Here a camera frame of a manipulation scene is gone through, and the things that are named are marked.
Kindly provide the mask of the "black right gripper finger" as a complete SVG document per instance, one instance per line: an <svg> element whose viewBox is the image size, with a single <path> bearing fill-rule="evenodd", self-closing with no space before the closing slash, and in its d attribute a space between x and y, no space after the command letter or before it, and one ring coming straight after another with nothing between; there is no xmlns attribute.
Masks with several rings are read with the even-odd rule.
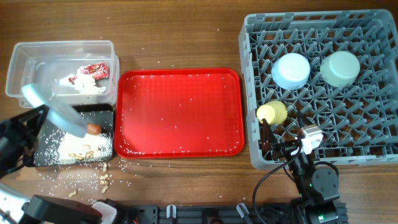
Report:
<svg viewBox="0 0 398 224"><path fill-rule="evenodd" d="M304 114L302 114L299 110L297 110L297 121L300 128L304 126L313 125L314 122L311 122Z"/></svg>
<svg viewBox="0 0 398 224"><path fill-rule="evenodd" d="M278 141L267 120L262 119L262 152L273 151L276 148Z"/></svg>

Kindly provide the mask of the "yellow cup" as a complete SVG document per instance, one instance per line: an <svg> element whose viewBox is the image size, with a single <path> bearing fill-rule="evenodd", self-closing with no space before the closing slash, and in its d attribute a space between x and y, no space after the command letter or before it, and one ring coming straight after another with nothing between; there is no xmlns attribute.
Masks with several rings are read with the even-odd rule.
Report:
<svg viewBox="0 0 398 224"><path fill-rule="evenodd" d="M282 124L287 118L287 108L281 101L270 101L258 107L256 116L262 124L264 120L267 124Z"/></svg>

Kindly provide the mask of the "light blue plate with rice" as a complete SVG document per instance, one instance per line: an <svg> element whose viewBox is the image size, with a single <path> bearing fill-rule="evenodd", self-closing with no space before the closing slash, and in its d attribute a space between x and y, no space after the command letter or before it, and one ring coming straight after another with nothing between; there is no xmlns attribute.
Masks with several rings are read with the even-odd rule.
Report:
<svg viewBox="0 0 398 224"><path fill-rule="evenodd" d="M76 137L83 138L88 132L87 122L71 106L55 96L55 93L39 84L28 84L21 89L24 98L34 108L47 107L46 118L60 129Z"/></svg>

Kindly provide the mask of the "light blue bowl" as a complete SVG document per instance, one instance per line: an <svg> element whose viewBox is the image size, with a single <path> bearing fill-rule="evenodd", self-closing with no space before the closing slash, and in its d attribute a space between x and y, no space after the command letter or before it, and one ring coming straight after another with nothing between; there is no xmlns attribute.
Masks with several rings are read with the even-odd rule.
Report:
<svg viewBox="0 0 398 224"><path fill-rule="evenodd" d="M289 53L273 64L271 75L279 87L297 90L308 82L310 63L303 55Z"/></svg>

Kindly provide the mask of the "orange carrot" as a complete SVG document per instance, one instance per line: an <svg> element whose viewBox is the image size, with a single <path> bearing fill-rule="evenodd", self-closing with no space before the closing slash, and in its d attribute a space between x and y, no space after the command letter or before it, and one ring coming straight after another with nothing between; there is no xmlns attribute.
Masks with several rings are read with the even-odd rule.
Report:
<svg viewBox="0 0 398 224"><path fill-rule="evenodd" d="M92 124L92 123L87 124L87 133L88 134L96 136L96 135L101 134L101 132L102 132L101 126L99 126L97 124Z"/></svg>

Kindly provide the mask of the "mint green bowl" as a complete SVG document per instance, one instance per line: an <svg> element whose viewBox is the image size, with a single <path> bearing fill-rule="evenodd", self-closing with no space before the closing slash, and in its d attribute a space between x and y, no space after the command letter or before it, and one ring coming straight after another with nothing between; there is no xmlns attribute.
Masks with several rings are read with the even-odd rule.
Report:
<svg viewBox="0 0 398 224"><path fill-rule="evenodd" d="M359 60L347 51L338 51L327 56L320 65L322 78L333 87L343 88L352 85L359 71Z"/></svg>

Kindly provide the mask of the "white napkin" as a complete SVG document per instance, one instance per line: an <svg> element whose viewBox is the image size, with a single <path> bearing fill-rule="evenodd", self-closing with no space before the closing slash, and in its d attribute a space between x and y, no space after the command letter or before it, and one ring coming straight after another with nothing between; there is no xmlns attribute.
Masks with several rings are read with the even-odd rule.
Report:
<svg viewBox="0 0 398 224"><path fill-rule="evenodd" d="M106 90L105 86L97 86L96 80L92 76L86 75L84 73L69 74L69 76L61 79L59 84L61 86L72 87L81 94L102 94Z"/></svg>

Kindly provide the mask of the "red snack wrapper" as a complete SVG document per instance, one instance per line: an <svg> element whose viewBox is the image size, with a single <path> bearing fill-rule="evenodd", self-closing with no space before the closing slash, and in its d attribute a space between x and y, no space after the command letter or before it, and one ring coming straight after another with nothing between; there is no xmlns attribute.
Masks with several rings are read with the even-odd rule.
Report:
<svg viewBox="0 0 398 224"><path fill-rule="evenodd" d="M89 75L95 80L101 80L109 77L109 68L104 62L82 66L76 71L76 75L68 78L68 81L74 84L78 74Z"/></svg>

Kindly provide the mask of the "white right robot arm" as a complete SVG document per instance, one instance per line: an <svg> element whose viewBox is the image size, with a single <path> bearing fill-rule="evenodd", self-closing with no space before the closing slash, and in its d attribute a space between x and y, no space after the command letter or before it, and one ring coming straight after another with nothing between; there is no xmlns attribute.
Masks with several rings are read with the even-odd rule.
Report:
<svg viewBox="0 0 398 224"><path fill-rule="evenodd" d="M290 219L294 223L348 223L346 204L338 201L339 171L331 162L314 162L311 152L323 141L323 132L301 112L296 112L300 126L297 137L279 143L270 124L262 118L263 151L272 151L285 162L268 172L255 186L252 195L253 209L261 184L278 170L289 168L299 197L290 202Z"/></svg>

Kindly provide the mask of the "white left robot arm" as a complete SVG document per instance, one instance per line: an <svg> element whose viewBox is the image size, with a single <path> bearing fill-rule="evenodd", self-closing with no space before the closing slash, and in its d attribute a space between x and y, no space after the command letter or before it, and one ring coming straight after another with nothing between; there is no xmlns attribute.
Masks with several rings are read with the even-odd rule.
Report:
<svg viewBox="0 0 398 224"><path fill-rule="evenodd" d="M32 148L49 113L42 105L1 121L1 177L33 160ZM101 223L103 215L93 207L74 200L34 195L24 198L3 187L7 200L1 202L1 218L8 223Z"/></svg>

